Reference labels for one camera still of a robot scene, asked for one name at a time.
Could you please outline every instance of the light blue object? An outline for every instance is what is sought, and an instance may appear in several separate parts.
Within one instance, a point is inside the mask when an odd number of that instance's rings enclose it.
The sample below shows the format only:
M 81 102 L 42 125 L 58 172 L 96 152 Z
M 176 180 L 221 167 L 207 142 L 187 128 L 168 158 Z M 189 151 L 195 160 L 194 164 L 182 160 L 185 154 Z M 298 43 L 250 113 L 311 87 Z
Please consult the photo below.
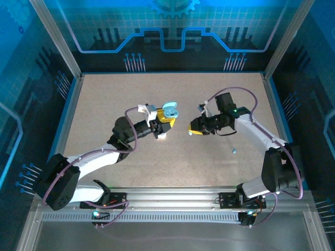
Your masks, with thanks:
M 167 102 L 163 105 L 163 114 L 166 118 L 177 118 L 179 112 L 175 109 L 177 107 L 177 102 Z

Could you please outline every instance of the metal floor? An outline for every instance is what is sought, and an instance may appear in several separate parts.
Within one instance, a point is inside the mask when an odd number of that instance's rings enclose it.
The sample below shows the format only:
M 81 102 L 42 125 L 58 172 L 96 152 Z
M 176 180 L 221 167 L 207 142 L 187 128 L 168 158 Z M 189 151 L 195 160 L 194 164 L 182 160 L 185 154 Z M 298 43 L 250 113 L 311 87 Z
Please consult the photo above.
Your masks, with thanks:
M 132 186 L 229 186 L 259 176 L 263 158 L 243 136 L 188 135 L 197 106 L 228 86 L 254 92 L 259 105 L 257 120 L 278 135 L 259 73 L 159 73 L 86 75 L 77 104 L 65 156 L 102 146 L 111 136 L 114 122 L 126 109 L 138 104 L 178 102 L 180 116 L 165 140 L 149 135 L 139 140 L 138 150 L 126 160 L 101 168 L 82 180 L 99 179 L 111 187 Z M 238 107 L 254 106 L 252 96 L 233 91 Z M 217 112 L 215 101 L 212 112 Z M 130 115 L 134 123 L 140 113 Z

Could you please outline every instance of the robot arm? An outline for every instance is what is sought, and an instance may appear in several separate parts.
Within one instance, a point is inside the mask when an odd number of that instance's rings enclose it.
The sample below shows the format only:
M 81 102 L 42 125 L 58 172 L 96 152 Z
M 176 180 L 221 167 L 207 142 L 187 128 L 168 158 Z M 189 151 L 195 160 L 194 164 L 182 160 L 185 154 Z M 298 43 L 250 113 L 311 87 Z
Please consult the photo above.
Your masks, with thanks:
M 69 157 L 61 154 L 52 156 L 36 180 L 33 189 L 43 198 L 57 175 L 70 163 L 79 160 L 57 181 L 46 203 L 53 210 L 62 209 L 68 203 L 77 201 L 91 201 L 99 206 L 105 205 L 109 200 L 109 188 L 99 180 L 82 182 L 80 179 L 101 167 L 124 160 L 133 150 L 129 143 L 136 138 L 143 138 L 151 133 L 156 139 L 164 138 L 178 117 L 176 106 L 175 102 L 166 103 L 160 109 L 148 104 L 138 105 L 138 112 L 144 113 L 145 119 L 134 125 L 136 135 L 126 117 L 118 118 L 112 130 L 113 135 L 102 147 L 89 154 Z
M 215 100 L 220 114 L 208 116 L 210 112 L 206 109 L 206 105 L 200 105 L 202 115 L 191 121 L 188 132 L 209 135 L 215 134 L 221 128 L 231 127 L 245 136 L 263 155 L 261 176 L 238 185 L 237 194 L 241 196 L 241 204 L 270 192 L 297 186 L 298 181 L 293 165 L 281 146 L 290 152 L 297 166 L 301 167 L 299 147 L 279 139 L 254 118 L 251 121 L 250 111 L 245 107 L 237 108 L 230 93 L 218 95 Z

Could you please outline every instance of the glass panel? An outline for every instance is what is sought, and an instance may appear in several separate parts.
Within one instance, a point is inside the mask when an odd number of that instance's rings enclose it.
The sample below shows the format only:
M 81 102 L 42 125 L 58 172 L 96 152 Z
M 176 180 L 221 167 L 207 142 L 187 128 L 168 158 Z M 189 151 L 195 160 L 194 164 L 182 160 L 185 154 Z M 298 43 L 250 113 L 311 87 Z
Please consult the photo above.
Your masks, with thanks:
M 332 0 L 316 0 L 273 74 L 292 138 L 301 147 L 308 187 L 328 211 L 325 220 L 335 201 L 334 13 Z M 324 226 L 333 231 L 332 221 Z
M 47 161 L 73 76 L 29 1 L 0 5 L 0 247 L 15 250 L 38 175 L 23 165 Z
M 263 71 L 300 0 L 46 1 L 83 72 Z

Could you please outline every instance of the purple cable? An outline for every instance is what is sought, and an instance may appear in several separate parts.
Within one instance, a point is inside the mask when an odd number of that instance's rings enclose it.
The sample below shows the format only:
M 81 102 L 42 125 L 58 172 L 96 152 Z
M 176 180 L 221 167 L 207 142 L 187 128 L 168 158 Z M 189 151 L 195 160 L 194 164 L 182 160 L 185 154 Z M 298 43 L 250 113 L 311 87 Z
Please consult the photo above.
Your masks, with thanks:
M 71 162 L 70 164 L 68 164 L 63 170 L 61 170 L 61 172 L 57 175 L 57 177 L 54 179 L 54 181 L 51 183 L 50 187 L 48 188 L 48 190 L 46 191 L 44 197 L 43 197 L 43 200 L 42 200 L 42 205 L 46 205 L 46 200 L 47 200 L 47 197 L 49 196 L 51 190 L 53 189 L 54 185 L 57 183 L 57 181 L 63 177 L 64 173 L 66 172 L 66 170 L 68 170 L 71 166 L 73 166 L 75 163 L 79 162 L 80 160 L 82 160 L 83 158 L 86 158 L 94 153 L 99 153 L 99 152 L 110 152 L 110 153 L 131 153 L 133 151 L 136 150 L 137 148 L 137 141 L 138 141 L 138 138 L 137 138 L 137 133 L 136 133 L 136 130 L 135 130 L 135 127 L 133 125 L 133 123 L 131 122 L 130 118 L 128 117 L 128 112 L 130 111 L 134 111 L 134 110 L 137 110 L 138 107 L 133 107 L 133 108 L 130 108 L 128 110 L 125 111 L 125 117 L 132 129 L 132 132 L 134 133 L 134 136 L 135 136 L 135 146 L 132 150 L 130 151 L 121 151 L 121 150 L 112 150 L 112 149 L 97 149 L 97 150 L 93 150 L 91 152 L 88 152 L 88 153 L 85 153 L 84 155 L 80 156 L 79 158 L 75 159 L 73 162 Z
M 126 205 L 125 208 L 123 208 L 123 210 L 114 218 L 112 219 L 112 221 L 106 223 L 106 224 L 101 224 L 101 228 L 104 228 L 105 226 L 109 226 L 111 224 L 113 224 L 118 218 L 121 217 L 121 215 L 123 215 L 123 213 L 127 210 L 128 206 L 129 206 L 129 201 L 125 201 L 125 202 L 122 202 L 122 203 L 118 203 L 118 204 L 115 204 L 115 205 L 111 205 L 111 206 L 99 206 L 99 205 L 96 205 L 92 202 L 89 202 L 89 201 L 85 201 L 86 204 L 90 205 L 90 206 L 93 206 L 93 207 L 96 207 L 96 208 L 100 208 L 100 209 L 108 209 L 108 208 L 115 208 L 115 207 L 118 207 L 118 206 L 121 206 L 121 205 Z
M 228 89 L 245 90 L 246 92 L 249 92 L 253 96 L 253 98 L 255 99 L 255 106 L 252 108 L 252 110 L 250 112 L 250 121 L 251 121 L 251 123 L 253 125 L 255 125 L 255 127 L 257 127 L 261 132 L 263 132 L 270 140 L 273 140 L 273 137 L 270 134 L 268 134 L 268 132 L 266 132 L 261 126 L 259 126 L 256 122 L 253 121 L 252 114 L 256 110 L 256 107 L 258 105 L 258 100 L 257 100 L 256 95 L 252 91 L 250 91 L 250 90 L 248 90 L 246 88 L 243 88 L 243 87 L 238 87 L 238 86 L 227 87 L 227 88 L 224 88 L 224 89 L 218 91 L 217 93 L 215 93 L 213 96 L 210 97 L 209 100 L 207 100 L 207 102 L 210 102 L 213 98 L 215 98 L 215 96 L 217 96 L 218 94 L 220 94 L 220 93 L 222 93 L 222 92 L 224 92 L 225 90 L 228 90 Z M 287 192 L 287 191 L 284 191 L 284 190 L 281 190 L 281 191 L 283 193 L 286 193 L 287 195 L 290 195 L 291 197 L 293 197 L 295 199 L 300 200 L 303 197 L 303 195 L 304 195 L 304 191 L 303 191 L 303 181 L 302 181 L 302 178 L 300 176 L 297 164 L 295 163 L 292 155 L 289 153 L 289 151 L 283 145 L 281 145 L 276 140 L 274 141 L 274 143 L 276 143 L 284 151 L 284 153 L 287 155 L 287 157 L 289 158 L 289 160 L 291 161 L 291 163 L 293 165 L 293 169 L 294 169 L 295 175 L 297 176 L 297 180 L 298 180 L 299 196 L 295 196 L 294 194 L 292 194 L 290 192 Z

